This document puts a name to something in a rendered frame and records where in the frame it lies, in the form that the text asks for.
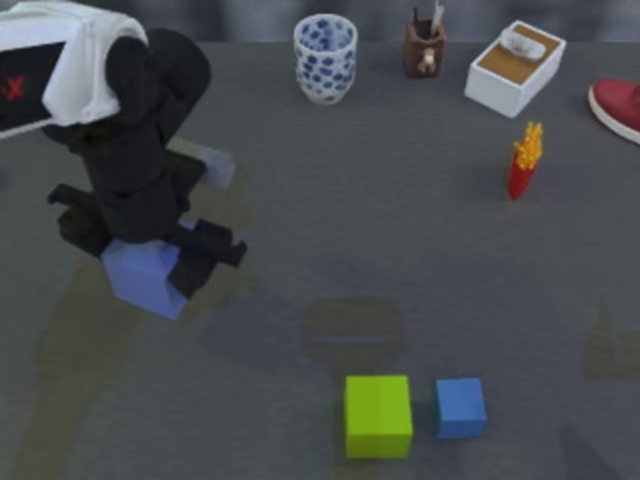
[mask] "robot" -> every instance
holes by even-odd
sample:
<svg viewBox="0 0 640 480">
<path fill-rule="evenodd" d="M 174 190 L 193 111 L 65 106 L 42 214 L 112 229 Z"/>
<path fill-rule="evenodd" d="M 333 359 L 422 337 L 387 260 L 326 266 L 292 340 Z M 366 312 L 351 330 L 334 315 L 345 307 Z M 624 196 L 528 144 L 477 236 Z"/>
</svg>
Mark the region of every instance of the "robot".
<svg viewBox="0 0 640 480">
<path fill-rule="evenodd" d="M 92 190 L 48 196 L 66 207 L 62 239 L 101 261 L 117 298 L 171 319 L 247 252 L 228 228 L 181 219 L 200 181 L 234 171 L 175 137 L 211 76 L 192 41 L 120 13 L 60 0 L 0 13 L 0 139 L 42 129 L 81 158 Z"/>
</svg>

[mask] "gray table surface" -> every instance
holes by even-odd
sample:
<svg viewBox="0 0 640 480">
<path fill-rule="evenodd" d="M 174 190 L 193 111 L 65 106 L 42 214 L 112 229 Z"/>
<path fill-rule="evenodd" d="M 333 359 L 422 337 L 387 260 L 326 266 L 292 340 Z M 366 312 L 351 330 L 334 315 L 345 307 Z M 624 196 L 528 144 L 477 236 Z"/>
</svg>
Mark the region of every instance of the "gray table surface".
<svg viewBox="0 0 640 480">
<path fill-rule="evenodd" d="M 39 133 L 0 144 L 0 478 L 638 478 L 640 150 L 585 105 L 599 76 L 640 79 L 637 45 L 570 45 L 517 120 L 462 94 L 482 45 L 450 45 L 432 81 L 363 45 L 331 108 L 296 90 L 289 45 L 205 48 L 216 79 L 182 133 L 240 174 L 192 215 L 251 253 L 178 322 L 59 239 L 45 196 L 86 186 L 80 162 Z M 527 120 L 545 154 L 513 203 Z M 409 459 L 341 458 L 345 372 L 411 376 Z M 467 375 L 488 429 L 436 442 L 431 382 Z"/>
</svg>

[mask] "red x mark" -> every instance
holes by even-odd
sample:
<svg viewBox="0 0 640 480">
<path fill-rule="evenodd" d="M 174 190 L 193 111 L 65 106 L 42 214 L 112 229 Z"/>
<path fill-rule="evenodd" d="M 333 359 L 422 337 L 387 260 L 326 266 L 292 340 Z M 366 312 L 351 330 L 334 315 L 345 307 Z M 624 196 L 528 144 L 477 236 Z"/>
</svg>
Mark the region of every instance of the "red x mark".
<svg viewBox="0 0 640 480">
<path fill-rule="evenodd" d="M 24 96 L 24 91 L 22 90 L 24 86 L 24 76 L 8 77 L 7 85 L 9 88 L 2 87 L 0 88 L 0 92 L 8 101 L 11 102 L 16 98 L 21 98 Z"/>
</svg>

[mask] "blue block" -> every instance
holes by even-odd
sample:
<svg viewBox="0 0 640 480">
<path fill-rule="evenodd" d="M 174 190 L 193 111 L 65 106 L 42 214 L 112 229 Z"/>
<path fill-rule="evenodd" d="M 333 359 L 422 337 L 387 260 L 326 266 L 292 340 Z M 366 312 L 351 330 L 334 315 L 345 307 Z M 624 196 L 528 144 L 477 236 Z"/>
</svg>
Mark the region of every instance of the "blue block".
<svg viewBox="0 0 640 480">
<path fill-rule="evenodd" d="M 117 298 L 175 320 L 189 302 L 167 280 L 179 253 L 162 241 L 130 245 L 113 240 L 101 260 Z"/>
<path fill-rule="evenodd" d="M 479 437 L 487 424 L 480 379 L 437 380 L 435 390 L 437 437 Z"/>
</svg>

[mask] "white box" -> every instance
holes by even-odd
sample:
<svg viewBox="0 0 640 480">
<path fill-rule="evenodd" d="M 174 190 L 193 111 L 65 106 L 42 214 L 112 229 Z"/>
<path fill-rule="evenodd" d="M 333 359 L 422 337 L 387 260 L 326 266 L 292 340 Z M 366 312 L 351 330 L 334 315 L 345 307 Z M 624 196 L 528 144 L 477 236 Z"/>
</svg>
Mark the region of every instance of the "white box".
<svg viewBox="0 0 640 480">
<path fill-rule="evenodd" d="M 468 98 L 508 118 L 517 117 L 533 97 L 549 83 L 549 80 L 553 78 L 560 67 L 560 60 L 567 46 L 566 41 L 519 20 L 513 22 L 509 29 L 514 29 L 518 26 L 557 42 L 557 46 L 537 66 L 536 70 L 529 75 L 524 83 L 518 84 L 480 65 L 485 56 L 498 46 L 500 39 L 497 38 L 471 64 L 467 85 L 464 90 L 464 94 Z"/>
</svg>

